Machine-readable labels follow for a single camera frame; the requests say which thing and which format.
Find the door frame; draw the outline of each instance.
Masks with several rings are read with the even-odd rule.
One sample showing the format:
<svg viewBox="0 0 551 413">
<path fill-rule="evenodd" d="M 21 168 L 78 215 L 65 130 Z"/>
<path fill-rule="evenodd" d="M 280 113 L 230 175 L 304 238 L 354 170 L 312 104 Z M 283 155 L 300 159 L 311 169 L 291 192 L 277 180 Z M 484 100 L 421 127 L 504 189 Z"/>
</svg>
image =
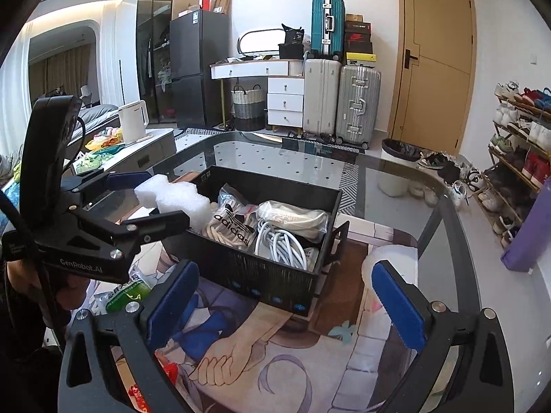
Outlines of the door frame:
<svg viewBox="0 0 551 413">
<path fill-rule="evenodd" d="M 473 54 L 470 62 L 470 85 L 469 93 L 467 95 L 467 104 L 465 105 L 465 115 L 463 124 L 461 126 L 461 131 L 459 132 L 459 138 L 457 141 L 457 146 L 453 151 L 448 151 L 449 153 L 456 154 L 461 148 L 461 143 L 465 134 L 465 127 L 467 126 L 467 119 L 469 117 L 470 105 L 473 97 L 473 90 L 475 88 L 475 72 L 477 65 L 477 14 L 475 9 L 475 0 L 470 0 L 470 7 L 472 9 L 472 26 L 473 26 Z M 398 16 L 398 54 L 396 59 L 396 74 L 394 81 L 394 91 L 392 94 L 392 106 L 390 109 L 390 117 L 388 119 L 388 137 L 392 139 L 397 139 L 398 131 L 395 131 L 396 123 L 396 114 L 398 111 L 398 99 L 400 95 L 400 86 L 402 83 L 402 70 L 404 65 L 404 38 L 406 34 L 406 3 L 405 0 L 399 0 L 399 16 Z"/>
</svg>

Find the wooden door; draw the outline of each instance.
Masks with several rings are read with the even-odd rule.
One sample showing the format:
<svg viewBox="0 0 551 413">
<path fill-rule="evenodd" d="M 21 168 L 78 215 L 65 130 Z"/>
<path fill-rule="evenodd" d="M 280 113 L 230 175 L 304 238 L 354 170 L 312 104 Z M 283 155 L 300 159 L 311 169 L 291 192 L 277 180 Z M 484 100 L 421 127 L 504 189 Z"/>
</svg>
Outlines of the wooden door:
<svg viewBox="0 0 551 413">
<path fill-rule="evenodd" d="M 404 0 L 404 41 L 392 138 L 455 153 L 474 81 L 472 0 Z"/>
</svg>

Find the kettle handle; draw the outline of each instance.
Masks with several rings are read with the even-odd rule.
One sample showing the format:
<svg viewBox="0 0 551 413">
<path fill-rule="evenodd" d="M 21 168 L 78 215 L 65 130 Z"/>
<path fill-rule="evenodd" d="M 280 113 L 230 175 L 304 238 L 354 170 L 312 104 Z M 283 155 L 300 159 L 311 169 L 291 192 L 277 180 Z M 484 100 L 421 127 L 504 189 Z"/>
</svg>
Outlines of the kettle handle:
<svg viewBox="0 0 551 413">
<path fill-rule="evenodd" d="M 149 116 L 147 114 L 147 106 L 145 105 L 145 101 L 144 100 L 141 100 L 139 102 L 139 105 L 142 109 L 142 118 L 143 118 L 143 125 L 145 127 L 147 127 L 147 125 L 149 124 Z"/>
</svg>

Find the black trash bag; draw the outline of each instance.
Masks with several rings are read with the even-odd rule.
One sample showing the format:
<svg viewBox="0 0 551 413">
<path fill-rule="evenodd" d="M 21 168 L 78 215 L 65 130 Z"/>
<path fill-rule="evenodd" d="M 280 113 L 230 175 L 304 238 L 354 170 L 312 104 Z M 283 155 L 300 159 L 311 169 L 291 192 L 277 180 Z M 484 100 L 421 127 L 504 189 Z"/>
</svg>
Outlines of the black trash bag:
<svg viewBox="0 0 551 413">
<path fill-rule="evenodd" d="M 421 159 L 421 149 L 403 141 L 387 138 L 382 141 L 382 149 L 387 154 L 402 160 L 418 161 Z"/>
<path fill-rule="evenodd" d="M 304 40 L 304 30 L 302 29 L 302 26 L 297 30 L 285 26 L 283 23 L 281 26 L 283 27 L 283 31 L 285 31 L 284 45 L 302 44 L 302 40 Z"/>
</svg>

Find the anime desk mat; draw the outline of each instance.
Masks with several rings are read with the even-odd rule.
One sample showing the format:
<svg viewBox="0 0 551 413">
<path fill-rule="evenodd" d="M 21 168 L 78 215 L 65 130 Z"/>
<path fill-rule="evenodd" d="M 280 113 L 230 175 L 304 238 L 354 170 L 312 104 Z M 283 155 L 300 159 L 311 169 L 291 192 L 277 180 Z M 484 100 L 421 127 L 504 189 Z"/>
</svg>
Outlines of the anime desk mat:
<svg viewBox="0 0 551 413">
<path fill-rule="evenodd" d="M 139 208 L 125 219 L 149 211 Z M 195 412 L 370 412 L 392 393 L 412 355 L 371 287 L 366 266 L 375 262 L 366 257 L 385 245 L 403 246 L 413 258 L 392 264 L 417 284 L 417 243 L 407 233 L 342 213 L 335 227 L 345 221 L 351 224 L 343 258 L 322 269 L 307 317 L 199 279 L 178 332 L 155 353 L 163 366 L 177 365 L 176 388 Z M 163 281 L 177 260 L 156 242 L 143 245 L 134 262 Z M 113 288 L 96 282 L 89 293 Z M 129 390 L 128 365 L 120 348 L 113 354 Z"/>
</svg>

